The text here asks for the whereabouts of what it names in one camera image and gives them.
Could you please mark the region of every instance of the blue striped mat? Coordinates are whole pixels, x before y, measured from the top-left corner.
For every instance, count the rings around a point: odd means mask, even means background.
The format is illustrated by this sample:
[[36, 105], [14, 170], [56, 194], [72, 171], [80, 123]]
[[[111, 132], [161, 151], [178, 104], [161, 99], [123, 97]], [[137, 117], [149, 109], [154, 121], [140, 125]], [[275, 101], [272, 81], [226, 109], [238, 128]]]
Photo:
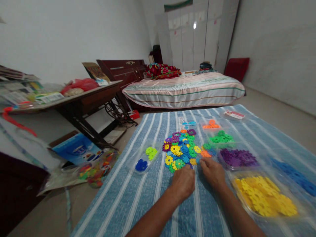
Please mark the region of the blue striped mat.
[[[179, 117], [198, 122], [201, 116], [219, 118], [227, 109], [251, 114], [244, 106], [236, 105], [144, 115], [141, 124], [71, 236], [126, 235], [163, 194], [172, 178], [172, 174], [164, 165], [164, 152], [144, 175], [132, 174], [126, 166], [126, 161], [147, 139], [163, 144], [165, 138], [179, 131]], [[272, 125], [256, 116], [246, 123], [235, 121], [229, 123], [235, 133], [232, 134], [233, 136], [238, 136], [242, 141], [254, 144], [260, 149], [269, 149], [272, 155], [284, 156], [284, 149], [293, 150], [285, 155], [287, 161], [308, 178], [315, 180], [316, 157]], [[200, 128], [197, 127], [196, 130], [195, 143], [200, 146], [207, 141], [207, 137]], [[162, 236], [231, 236], [216, 194], [204, 180], [199, 166], [195, 166], [195, 171], [196, 190], [176, 209], [167, 222]], [[280, 219], [274, 224], [268, 222], [258, 222], [258, 224], [268, 236], [316, 235], [315, 218], [294, 223]]]

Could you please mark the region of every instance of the forearm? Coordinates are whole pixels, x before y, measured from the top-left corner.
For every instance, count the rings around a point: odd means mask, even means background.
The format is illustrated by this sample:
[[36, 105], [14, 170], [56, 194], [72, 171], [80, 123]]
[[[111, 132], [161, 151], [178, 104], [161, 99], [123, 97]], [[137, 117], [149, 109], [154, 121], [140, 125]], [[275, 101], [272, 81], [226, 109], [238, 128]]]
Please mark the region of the forearm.
[[137, 222], [126, 235], [139, 237], [160, 236], [167, 221], [179, 205], [172, 191], [167, 189], [152, 208]]
[[217, 190], [217, 193], [223, 205], [228, 221], [232, 227], [234, 236], [266, 236], [254, 222], [254, 220], [244, 210], [240, 202], [226, 184]]

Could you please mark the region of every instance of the clothing pile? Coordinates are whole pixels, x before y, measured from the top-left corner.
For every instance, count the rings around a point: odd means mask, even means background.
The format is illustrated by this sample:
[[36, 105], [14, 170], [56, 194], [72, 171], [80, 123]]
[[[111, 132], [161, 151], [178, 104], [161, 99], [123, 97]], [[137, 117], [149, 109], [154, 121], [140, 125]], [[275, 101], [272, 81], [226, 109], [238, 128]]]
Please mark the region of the clothing pile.
[[151, 63], [146, 68], [146, 76], [152, 80], [171, 79], [180, 76], [181, 70], [169, 64]]
[[209, 64], [208, 62], [203, 62], [200, 64], [200, 70], [193, 73], [193, 75], [198, 75], [201, 73], [207, 73], [207, 72], [217, 72], [212, 68], [212, 64]]

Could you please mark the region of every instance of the blue box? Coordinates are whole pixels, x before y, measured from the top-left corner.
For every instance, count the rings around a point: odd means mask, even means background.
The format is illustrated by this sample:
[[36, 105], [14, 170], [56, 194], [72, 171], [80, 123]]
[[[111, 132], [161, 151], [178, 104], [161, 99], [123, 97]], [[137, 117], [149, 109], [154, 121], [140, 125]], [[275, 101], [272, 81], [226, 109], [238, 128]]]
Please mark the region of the blue box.
[[75, 165], [95, 161], [104, 153], [82, 133], [60, 143], [52, 150]]

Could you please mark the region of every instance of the wooden table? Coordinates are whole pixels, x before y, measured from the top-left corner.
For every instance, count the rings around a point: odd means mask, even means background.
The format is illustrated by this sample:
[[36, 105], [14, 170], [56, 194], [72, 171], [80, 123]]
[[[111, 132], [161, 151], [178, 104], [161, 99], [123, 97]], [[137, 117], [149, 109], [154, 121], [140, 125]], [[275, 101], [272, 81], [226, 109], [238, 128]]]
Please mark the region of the wooden table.
[[[121, 83], [122, 81], [110, 82], [109, 85], [100, 86], [78, 95], [66, 97], [49, 104], [36, 105], [27, 109], [17, 109], [11, 111], [10, 114], [33, 114], [49, 109], [56, 109], [65, 119], [97, 146], [100, 148], [114, 148], [105, 141], [103, 138], [104, 136], [98, 133], [85, 118], [101, 109], [106, 109], [107, 112], [109, 110], [115, 112], [115, 116], [111, 115], [109, 112], [108, 114], [117, 121], [117, 124], [119, 122], [128, 122], [137, 126], [138, 123], [130, 118], [123, 106], [121, 106], [120, 99], [117, 97], [116, 93], [120, 91], [119, 85]], [[114, 98], [118, 104], [115, 104], [112, 101]]]

